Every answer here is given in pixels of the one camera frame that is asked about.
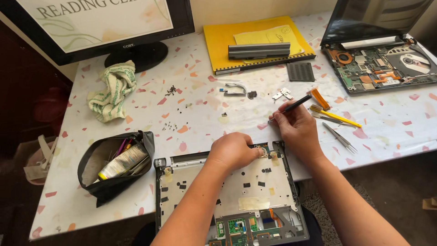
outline screwdriver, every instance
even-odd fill
[[[281,112],[281,113],[290,112],[290,111],[292,111],[293,109],[299,107],[302,103],[308,101],[308,100],[311,99],[311,98],[312,98],[312,95],[311,95],[311,94],[308,94],[308,95],[304,96],[303,98],[299,99],[297,102],[295,102],[295,103],[293,103],[293,104],[291,104],[291,105],[288,105],[288,106],[285,108],[285,110],[284,110],[283,112]],[[271,120],[267,121],[267,122],[270,123],[270,122],[272,122],[273,120],[274,120],[274,117],[273,117]]]

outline black pouch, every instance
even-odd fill
[[[114,177],[95,183],[98,179],[98,173],[104,168],[108,163],[108,159],[116,153],[123,143],[123,140],[126,138],[133,138],[137,144],[144,147],[144,150],[149,155],[149,160],[146,166],[138,174]],[[114,199],[122,191],[127,189],[131,184],[148,172],[152,166],[154,153],[155,142],[153,140],[153,133],[150,131],[124,133],[100,139],[94,142],[87,149],[79,162],[77,177],[79,178],[80,186],[90,192],[91,195],[97,197],[96,207],[100,207]]]

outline towel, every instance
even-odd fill
[[[88,93],[88,106],[96,118],[105,123],[115,118],[126,118],[123,109],[125,96],[135,90],[135,64],[129,60],[106,68],[100,79],[106,83],[106,89]]]

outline laptop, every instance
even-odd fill
[[[224,181],[211,218],[206,246],[271,246],[308,240],[282,141],[250,145],[264,155]],[[209,152],[154,160],[156,232],[165,226],[202,169]]]
[[[320,45],[349,93],[437,81],[436,64],[406,35],[432,1],[337,1]]]

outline patterned tablecloth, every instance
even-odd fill
[[[315,82],[289,82],[284,66],[213,76],[203,33],[165,40],[167,58],[136,74],[138,87],[127,96],[126,119],[97,121],[86,104],[87,94],[104,88],[98,78],[106,56],[80,62],[62,124],[55,157],[45,183],[30,239],[99,225],[155,211],[155,172],[147,174],[110,203],[96,208],[96,198],[79,185],[77,166],[91,143],[134,131],[155,134],[154,158],[208,151],[214,140],[235,131],[249,134],[254,143],[279,140],[267,117],[286,101],[271,98],[284,87],[295,98],[318,87],[331,112],[363,125],[361,129],[328,123],[358,150],[350,153],[317,120],[325,155],[340,170],[412,155],[437,148],[437,84],[349,95],[334,75],[319,43],[331,13],[293,18],[317,54],[311,60]],[[226,82],[241,83],[258,96],[225,97]],[[174,85],[174,95],[164,96]],[[313,102],[304,105],[308,108]],[[165,124],[176,124],[177,129]],[[287,153],[294,180],[309,178],[304,166]]]

